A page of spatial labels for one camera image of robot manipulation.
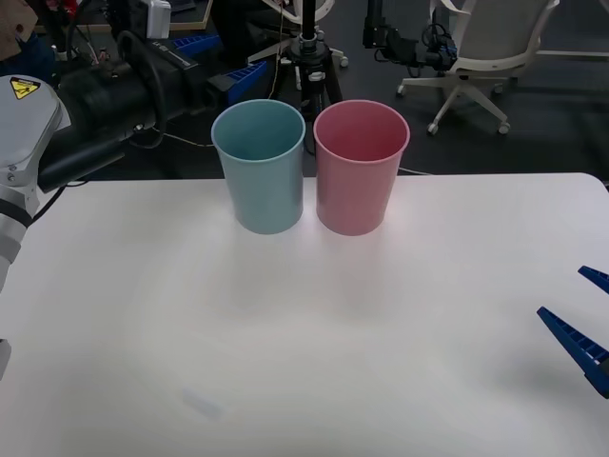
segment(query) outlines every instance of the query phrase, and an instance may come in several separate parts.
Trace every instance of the chair wheel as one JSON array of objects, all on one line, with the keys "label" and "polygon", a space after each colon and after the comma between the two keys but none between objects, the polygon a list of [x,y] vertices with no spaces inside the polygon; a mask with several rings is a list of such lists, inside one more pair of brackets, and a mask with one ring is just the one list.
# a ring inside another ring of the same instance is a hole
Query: chair wheel
[{"label": "chair wheel", "polygon": [[501,122],[499,124],[499,130],[498,132],[501,135],[506,135],[508,131],[510,131],[510,129],[512,128],[512,126],[510,126],[507,122]]},{"label": "chair wheel", "polygon": [[435,136],[438,133],[438,124],[431,123],[427,126],[427,134],[430,136]]}]

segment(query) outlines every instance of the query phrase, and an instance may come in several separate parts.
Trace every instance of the gray robot arm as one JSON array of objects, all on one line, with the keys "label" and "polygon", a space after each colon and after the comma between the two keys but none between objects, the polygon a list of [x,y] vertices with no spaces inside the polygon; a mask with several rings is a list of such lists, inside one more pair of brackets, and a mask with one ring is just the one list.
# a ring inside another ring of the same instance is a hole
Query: gray robot arm
[{"label": "gray robot arm", "polygon": [[[38,208],[38,164],[51,136],[67,123],[62,104],[42,81],[27,76],[0,78],[0,290]],[[0,379],[10,358],[0,340]]]}]

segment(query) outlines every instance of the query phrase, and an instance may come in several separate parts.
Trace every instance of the blue cup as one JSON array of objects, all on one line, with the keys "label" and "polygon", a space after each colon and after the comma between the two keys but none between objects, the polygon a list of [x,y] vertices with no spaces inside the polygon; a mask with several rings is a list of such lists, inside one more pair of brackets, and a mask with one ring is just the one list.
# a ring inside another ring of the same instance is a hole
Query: blue cup
[{"label": "blue cup", "polygon": [[240,103],[213,123],[211,141],[246,229],[279,233],[301,218],[304,139],[303,116],[275,100]]}]

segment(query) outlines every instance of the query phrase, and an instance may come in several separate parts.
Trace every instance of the table surface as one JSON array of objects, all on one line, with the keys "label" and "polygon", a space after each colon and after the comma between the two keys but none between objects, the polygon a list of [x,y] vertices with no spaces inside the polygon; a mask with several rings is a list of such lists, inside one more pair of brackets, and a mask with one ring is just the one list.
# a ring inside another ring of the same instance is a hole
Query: table surface
[{"label": "table surface", "polygon": [[385,222],[234,220],[223,181],[89,183],[0,295],[10,457],[604,456],[609,196],[584,174],[398,178]]}]

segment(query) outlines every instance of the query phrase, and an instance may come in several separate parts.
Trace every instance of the tripod leg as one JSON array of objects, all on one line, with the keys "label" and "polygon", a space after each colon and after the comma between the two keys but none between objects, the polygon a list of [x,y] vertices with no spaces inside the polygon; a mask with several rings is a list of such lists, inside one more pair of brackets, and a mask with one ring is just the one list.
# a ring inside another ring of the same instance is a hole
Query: tripod leg
[{"label": "tripod leg", "polygon": [[334,61],[332,60],[332,54],[324,60],[325,70],[325,90],[327,91],[327,98],[330,99],[331,104],[339,103],[343,101],[343,93],[341,92],[341,85],[339,79],[336,76],[336,68],[334,67]]}]

